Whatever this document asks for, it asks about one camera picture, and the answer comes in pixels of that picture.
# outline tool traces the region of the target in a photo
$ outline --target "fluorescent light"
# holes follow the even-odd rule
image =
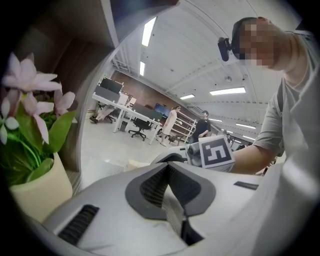
[[[140,75],[143,76],[145,73],[145,65],[142,61],[140,61]]]
[[[190,98],[193,98],[193,97],[194,97],[194,95],[190,94],[190,95],[187,95],[187,96],[180,97],[180,100],[186,100],[186,99],[190,99]]]
[[[242,135],[242,136],[245,137],[245,138],[247,138],[247,139],[249,139],[249,140],[253,140],[253,141],[256,140],[255,138],[250,138],[250,137],[247,137],[247,136],[244,136],[244,135]]]
[[[245,92],[246,92],[246,89],[244,87],[210,91],[211,95],[244,94]]]
[[[144,25],[143,36],[142,36],[142,44],[144,46],[149,45],[152,29],[154,28],[154,24],[157,17],[154,17],[147,24]]]
[[[251,128],[251,129],[256,129],[256,127],[254,127],[254,126],[245,125],[245,124],[241,124],[241,123],[236,123],[236,125],[237,126],[243,126],[243,127]]]
[[[209,119],[212,121],[223,122],[222,120],[217,120],[217,119],[212,119],[212,118],[209,118]]]

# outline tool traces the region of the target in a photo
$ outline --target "woman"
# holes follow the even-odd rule
[[[180,106],[175,106],[171,109],[170,114],[168,116],[168,118],[166,119],[164,125],[163,125],[163,129],[162,129],[162,138],[161,138],[161,142],[160,144],[162,146],[167,146],[165,144],[165,137],[166,135],[168,136],[170,134],[170,131],[172,129],[172,127],[174,126],[176,120],[177,120],[177,113],[181,110]]]

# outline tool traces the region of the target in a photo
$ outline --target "person sitting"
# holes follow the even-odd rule
[[[106,118],[112,111],[114,111],[115,108],[112,105],[105,105],[103,109],[100,109],[98,111],[98,115],[96,117],[91,116],[90,120],[97,124],[99,121],[102,121],[103,119]]]

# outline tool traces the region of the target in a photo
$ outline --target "black vent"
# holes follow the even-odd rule
[[[76,216],[64,227],[58,237],[72,245],[77,245],[90,223],[99,211],[98,207],[86,204]]]

